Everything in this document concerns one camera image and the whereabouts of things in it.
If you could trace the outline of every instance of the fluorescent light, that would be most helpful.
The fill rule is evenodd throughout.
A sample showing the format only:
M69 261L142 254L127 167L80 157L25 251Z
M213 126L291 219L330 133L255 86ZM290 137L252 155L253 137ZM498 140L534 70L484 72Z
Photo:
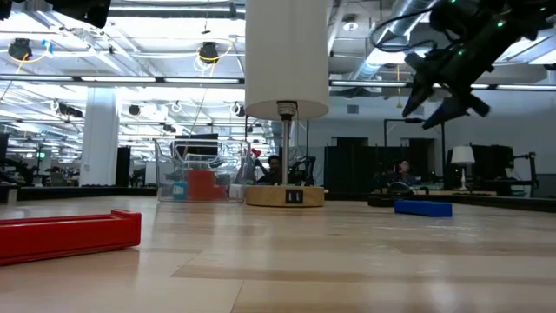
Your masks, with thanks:
M104 83L155 83L154 77L81 77L84 82Z
M471 85L473 89L488 89L490 85L486 83L474 83Z
M520 91L556 91L556 85L498 85L497 90L520 90Z
M66 122L62 121L62 120L23 120L22 123L41 123L41 124L45 124L45 123L66 123Z
M58 81L58 82L73 81L73 77L40 76L40 75L0 75L0 79L15 80L15 81Z
M402 82L362 82L362 81L333 81L333 86L341 87L406 87Z
M166 83L240 83L237 78L164 78Z
M356 31L359 28L359 24L356 22L349 22L344 25L345 31Z
M115 10L133 10L133 11L200 11L200 12L230 12L227 7L207 7L207 6L110 6L111 11ZM237 9L239 13L245 13L245 9Z
M19 114L13 113L13 112L9 112L6 110L0 110L0 117L13 117L13 118L23 118L22 116L20 116Z
M554 64L556 63L556 50L546 53L544 56L532 60L529 64Z
M175 139L175 135L149 135L149 134L143 134L143 135L137 135L137 134L133 134L133 135L118 135L118 139L122 139L125 140L124 138L131 138L131 140L137 139L137 138L146 138L146 139Z
M35 149L18 149L18 148L8 148L8 152L17 152L17 153L33 153Z

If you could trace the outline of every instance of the ceiling light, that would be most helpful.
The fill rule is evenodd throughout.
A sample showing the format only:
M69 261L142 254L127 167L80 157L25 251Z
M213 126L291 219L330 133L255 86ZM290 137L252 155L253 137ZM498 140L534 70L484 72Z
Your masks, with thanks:
M407 83L398 82L362 82L362 81L333 81L333 86L341 87L406 87Z
M130 105L129 106L129 110L128 112L130 113L130 115L136 117L139 114L141 114L141 108L139 107L139 105Z
M42 75L0 75L0 80L71 82L73 81L73 77Z
M151 6L151 5L135 5L135 6L110 6L111 11L116 10L133 10L133 11L200 11L200 12L230 12L228 7L207 7L207 6ZM238 9L237 12L245 13L245 9Z
M356 22L357 16L355 14L348 14L344 16L342 22L344 23L345 31L356 31L359 28L359 24Z
M14 43L10 44L8 54L19 61L27 61L33 57L33 51L29 46L30 40L27 38L16 38Z
M66 123L62 120L23 120L22 123Z
M520 90L520 91L556 91L556 85L498 85L497 90Z
M164 78L166 83L240 83L237 78Z
M84 82L103 83L155 83L154 77L81 77Z
M488 87L490 87L490 85L488 85L486 83L473 83L473 84L471 84L471 88L473 88L473 89L488 89Z
M19 114L12 113L6 110L0 110L0 117L13 117L13 118L23 118Z
M356 31L359 28L359 24L356 22L349 22L349 23L345 23L344 24L344 30L345 31Z
M35 152L35 149L8 148L8 152L16 152L16 153L33 153L33 152Z

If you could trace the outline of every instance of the lamp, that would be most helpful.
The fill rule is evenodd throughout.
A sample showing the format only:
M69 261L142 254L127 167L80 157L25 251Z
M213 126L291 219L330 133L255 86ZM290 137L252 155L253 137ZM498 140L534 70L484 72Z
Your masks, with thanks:
M452 164L469 165L475 164L475 156L473 155L473 148L471 146L459 146L453 148ZM461 190L466 190L466 170L465 167L461 171Z

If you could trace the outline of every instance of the wooden floor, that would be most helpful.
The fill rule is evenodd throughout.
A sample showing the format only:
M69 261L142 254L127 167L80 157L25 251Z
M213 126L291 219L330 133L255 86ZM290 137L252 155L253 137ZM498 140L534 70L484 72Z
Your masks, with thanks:
M0 218L142 212L136 249L0 267L0 312L556 312L556 215L396 216L105 197Z

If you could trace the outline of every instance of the ceiling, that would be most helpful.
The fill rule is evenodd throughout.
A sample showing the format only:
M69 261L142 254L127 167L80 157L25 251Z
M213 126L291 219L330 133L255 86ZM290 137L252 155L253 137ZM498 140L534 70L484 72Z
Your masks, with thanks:
M333 57L329 58L332 78L349 79L373 50L368 35L374 23L390 16L393 0L328 0L329 36L334 36ZM123 77L243 77L245 66L245 1L234 1L237 14L230 18L226 1L175 0L126 1L114 0L109 21L103 29L96 29L56 13L40 1L29 5L14 3L9 19L0 22L0 73L62 76L123 76ZM345 16L352 16L357 29L344 30ZM339 20L338 31L333 31ZM432 37L443 43L443 38L432 32L425 17L411 32L410 42ZM33 63L20 63L8 54L15 38L28 38L33 50ZM204 42L215 42L222 57L215 67L200 62L197 50ZM51 45L51 53L45 43ZM538 42L527 40L516 43L497 62L493 73L485 74L478 83L537 83L546 78L546 70L535 63L556 47L556 29L547 30ZM369 62L381 69L375 79L410 81L413 70L403 63L404 54L373 53ZM87 84L0 81L0 90L7 90L0 104L0 118L26 120L67 120L56 113L56 103L64 103L86 114ZM348 119L345 109L350 103L371 105L372 110L360 110L357 118L371 119L398 117L398 104L408 90L396 95L374 90L374 97L349 100L331 97L330 114L325 118ZM121 145L145 147L134 149L136 157L152 156L154 145L149 137L173 135L157 125L137 125L138 122L159 121L182 123L176 125L177 134L218 131L225 137L243 136L245 123L238 117L235 104L244 100L244 90L231 88L192 87L116 87L122 101ZM144 107L140 116L129 114L130 105ZM200 125L191 129L195 115ZM70 144L78 157L83 137L82 119L70 118L72 123L6 123L5 129L18 137L15 146L33 146L40 142ZM251 141L259 141L266 153L274 151L273 128L265 121L249 119L254 127Z

